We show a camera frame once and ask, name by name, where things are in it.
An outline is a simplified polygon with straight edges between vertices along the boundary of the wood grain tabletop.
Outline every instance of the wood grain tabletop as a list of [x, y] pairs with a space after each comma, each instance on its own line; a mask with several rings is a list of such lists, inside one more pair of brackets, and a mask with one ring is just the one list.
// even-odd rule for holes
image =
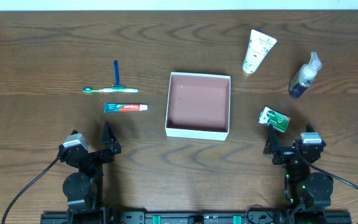
[[[241, 72], [251, 29], [277, 39], [250, 78]], [[299, 99], [288, 84], [316, 51], [323, 63]], [[85, 94], [113, 83], [125, 93]], [[231, 76], [227, 139], [166, 137], [171, 72]], [[148, 111], [104, 114], [103, 105]], [[285, 169], [262, 154], [267, 105], [291, 117], [282, 144], [310, 122], [327, 143], [315, 165], [358, 185], [358, 11], [0, 12], [0, 222], [16, 194], [56, 157], [73, 129], [101, 148], [105, 121], [122, 146], [104, 166], [104, 202], [148, 211], [246, 210], [284, 200]], [[39, 223], [67, 209], [58, 163], [13, 206], [7, 223]], [[358, 221], [358, 191], [334, 183], [330, 209]]]

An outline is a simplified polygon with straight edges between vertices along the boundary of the green and white package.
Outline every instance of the green and white package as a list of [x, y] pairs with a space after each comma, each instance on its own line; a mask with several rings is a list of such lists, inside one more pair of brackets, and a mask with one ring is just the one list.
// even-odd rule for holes
[[260, 112], [259, 123], [264, 124], [266, 126], [273, 125], [274, 129], [284, 133], [287, 130], [287, 126], [290, 122], [290, 117], [285, 116], [284, 114], [280, 114], [277, 111], [270, 109], [265, 106], [264, 110]]

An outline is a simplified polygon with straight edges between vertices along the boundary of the dark blue liquid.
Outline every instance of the dark blue liquid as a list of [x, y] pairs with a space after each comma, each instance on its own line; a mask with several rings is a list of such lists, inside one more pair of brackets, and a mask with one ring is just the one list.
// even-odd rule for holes
[[288, 87], [288, 91], [290, 92], [290, 95], [292, 98], [299, 98], [303, 94], [305, 90], [308, 89], [308, 87], [303, 87], [299, 83], [297, 83], [292, 90], [290, 89], [291, 85]]

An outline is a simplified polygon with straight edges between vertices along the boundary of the toothbrush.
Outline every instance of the toothbrush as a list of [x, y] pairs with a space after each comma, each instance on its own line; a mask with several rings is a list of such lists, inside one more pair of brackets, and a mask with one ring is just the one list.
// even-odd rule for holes
[[85, 87], [82, 89], [84, 93], [113, 93], [113, 92], [124, 92], [124, 93], [137, 93], [137, 89], [134, 88], [122, 88], [122, 89], [114, 89], [114, 88], [104, 88], [101, 90], [94, 90], [91, 87]]

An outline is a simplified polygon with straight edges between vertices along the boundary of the bottle label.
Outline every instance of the bottle label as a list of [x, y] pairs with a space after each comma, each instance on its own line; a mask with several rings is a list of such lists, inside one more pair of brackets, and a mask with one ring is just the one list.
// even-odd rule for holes
[[301, 69], [299, 69], [298, 73], [293, 77], [290, 84], [290, 91], [295, 87], [296, 84], [299, 83], [299, 75], [301, 73]]

